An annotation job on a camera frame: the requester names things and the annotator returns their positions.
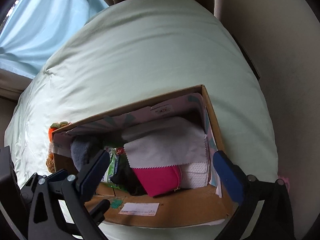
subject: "pink pouch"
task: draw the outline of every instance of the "pink pouch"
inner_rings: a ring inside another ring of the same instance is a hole
[[[181,182],[181,170],[177,165],[162,168],[132,169],[150,197],[175,190]]]

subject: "open box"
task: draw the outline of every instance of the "open box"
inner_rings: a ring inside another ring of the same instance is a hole
[[[53,134],[54,165],[56,171],[66,169],[77,174],[70,154],[73,137],[81,134],[107,133],[121,130],[139,123],[169,116],[182,116],[198,111],[202,127],[208,135],[210,159],[217,150],[223,150],[218,122],[204,85],[160,95],[91,116],[79,122],[55,130]],[[216,180],[212,168],[211,181]],[[102,199],[121,199],[118,208],[109,208],[104,214],[105,222],[128,226],[149,228],[186,227],[201,224],[219,224],[232,216],[232,201],[224,186],[208,184],[206,187],[181,190],[159,197],[130,196],[100,183],[91,201],[85,203],[88,210],[94,208]],[[159,203],[155,216],[119,214],[125,203]]]

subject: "gray cleaning cloth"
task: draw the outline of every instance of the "gray cleaning cloth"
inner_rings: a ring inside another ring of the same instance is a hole
[[[125,129],[125,152],[131,168],[156,168],[207,162],[205,133],[182,117],[168,117]]]
[[[78,171],[101,150],[100,141],[95,136],[78,135],[71,143],[71,158]]]

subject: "stuffed toy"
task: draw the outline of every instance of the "stuffed toy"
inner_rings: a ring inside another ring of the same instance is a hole
[[[52,146],[53,146],[53,144],[52,144],[52,132],[57,130],[57,129],[59,129],[59,128],[61,128],[61,127],[66,126],[68,124],[71,124],[71,123],[69,123],[69,122],[59,122],[59,123],[57,123],[57,122],[55,122],[49,128],[48,136],[49,136],[50,143],[49,143],[48,158],[47,158],[47,161],[45,162],[45,164],[47,165],[48,170],[51,173],[55,173],[56,172],[56,169],[54,167],[54,161],[53,161],[53,153],[52,153]]]

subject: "white label sticker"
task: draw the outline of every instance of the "white label sticker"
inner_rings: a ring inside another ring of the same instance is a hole
[[[159,203],[125,203],[119,214],[153,217],[158,206]]]
[[[172,105],[158,106],[151,110],[155,115],[165,115],[174,111]]]

